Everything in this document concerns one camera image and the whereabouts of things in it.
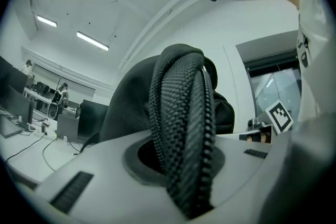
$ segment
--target fluorescent light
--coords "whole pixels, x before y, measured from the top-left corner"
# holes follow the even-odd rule
[[[91,44],[94,44],[95,46],[97,46],[97,47],[99,47],[99,48],[101,48],[103,50],[106,50],[106,51],[109,50],[108,46],[106,46],[106,45],[104,45],[102,43],[99,43],[98,41],[96,41],[96,40],[94,40],[94,39],[92,39],[92,38],[90,38],[90,37],[82,34],[81,32],[77,32],[77,37],[80,37],[80,38],[86,40],[87,42],[90,42]]]
[[[268,88],[268,87],[271,85],[272,82],[273,82],[273,79],[271,79],[271,80],[269,81],[269,83],[267,84],[266,88]]]
[[[41,16],[36,16],[38,20],[40,20],[41,22],[44,22],[48,25],[51,25],[51,26],[54,26],[54,27],[57,27],[57,23],[56,22],[53,22],[52,20],[48,20],[46,18],[43,18]]]

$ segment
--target person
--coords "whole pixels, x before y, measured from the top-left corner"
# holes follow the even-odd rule
[[[23,65],[21,68],[20,68],[20,71],[23,73],[23,74],[26,74],[27,76],[31,77],[32,73],[33,73],[33,67],[32,67],[32,61],[30,60],[27,60],[25,65]]]
[[[63,83],[55,92],[54,97],[52,100],[54,100],[56,93],[61,94],[60,103],[58,103],[58,110],[57,115],[55,117],[55,121],[58,120],[58,115],[62,114],[63,108],[66,108],[69,101],[69,94],[68,94],[68,84]]]
[[[62,98],[63,98],[62,107],[63,107],[64,105],[67,105],[68,101],[69,101],[68,84],[67,83],[63,83],[58,88],[58,91],[59,91],[60,94],[62,94]]]
[[[288,1],[299,12],[296,49],[302,96],[298,121],[304,122],[336,111],[335,17],[326,0]]]

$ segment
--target computer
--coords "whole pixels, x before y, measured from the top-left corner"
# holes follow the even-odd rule
[[[77,137],[78,123],[78,119],[60,114],[58,115],[57,119],[56,134],[59,136],[59,138],[66,136],[70,142],[83,144],[85,139],[80,139]]]
[[[22,94],[27,84],[28,76],[14,67],[12,67],[10,75],[9,86],[11,86],[18,93]]]
[[[0,56],[0,100],[5,99],[13,66]]]
[[[49,90],[49,86],[42,82],[38,82],[35,86],[35,91],[41,95],[46,95]]]
[[[8,88],[9,90],[4,102],[4,108],[17,118],[21,116],[24,124],[31,124],[34,112],[34,102],[24,97],[12,87]]]
[[[100,132],[108,106],[84,100],[78,124],[78,138],[88,139],[91,135]]]

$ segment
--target white desk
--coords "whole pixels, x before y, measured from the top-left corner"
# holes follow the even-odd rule
[[[25,92],[25,94],[29,94],[29,95],[37,98],[38,100],[41,100],[44,103],[51,104],[51,99],[43,97],[42,95],[39,95],[37,92],[34,92],[34,91],[32,91],[32,90],[30,90],[26,87],[24,88],[24,92]]]
[[[54,130],[57,128],[57,122],[48,119],[48,123],[50,123],[50,126],[46,128],[47,136],[44,136],[39,142],[11,158],[7,163],[16,173],[35,184],[39,184],[54,172],[48,167],[42,157],[42,150],[56,138]],[[36,131],[30,133],[29,136],[26,136],[29,134],[28,132],[22,132],[8,138],[0,135],[0,153],[4,160],[41,138],[41,127],[36,124],[41,125],[42,123],[33,123],[32,126],[36,128]],[[80,150],[78,144],[72,143],[72,145]],[[76,155],[72,155],[73,153],[78,153],[78,151],[74,150],[71,145],[67,145],[65,141],[58,139],[44,150],[44,157],[48,164],[57,170],[76,157]]]

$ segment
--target black cable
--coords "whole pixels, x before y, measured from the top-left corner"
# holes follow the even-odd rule
[[[55,138],[54,140],[52,140],[48,145],[46,145],[46,147],[42,150],[42,157],[43,157],[44,161],[45,161],[46,164],[49,166],[49,168],[50,168],[51,170],[53,170],[53,171],[55,171],[55,170],[48,164],[46,158],[44,157],[44,150],[45,150],[45,149],[46,149],[46,148],[47,148],[53,141],[55,141],[58,137],[60,137],[60,135],[59,135],[59,136],[56,135],[56,138]]]
[[[96,132],[96,133],[94,133],[93,135],[91,135],[91,136],[85,141],[85,143],[84,143],[84,145],[82,146],[82,148],[80,149],[80,152],[79,152],[79,153],[82,153],[83,150],[84,150],[90,143],[92,143],[92,141],[93,141],[94,139],[97,138],[97,136],[98,136],[98,138],[99,138],[99,132]]]
[[[40,141],[40,140],[43,138],[43,136],[42,136],[39,140],[37,140],[37,141],[35,141],[33,144],[31,144],[29,147],[26,147],[26,148],[24,148],[23,150],[21,150],[21,151],[19,151],[18,153],[16,153],[15,155],[12,155],[11,157],[9,157],[9,158],[5,161],[5,165],[7,164],[7,162],[8,162],[9,159],[11,159],[11,158],[15,157],[16,155],[20,154],[22,151],[25,151],[26,149],[30,148],[32,145],[34,145],[35,143],[37,143],[38,141]]]
[[[82,149],[81,145],[77,142],[73,142],[73,144],[77,144],[79,146],[80,149]]]
[[[80,152],[80,150],[76,149],[69,140],[68,140],[68,142],[70,143],[70,146],[72,146],[75,150],[77,150],[78,152]]]

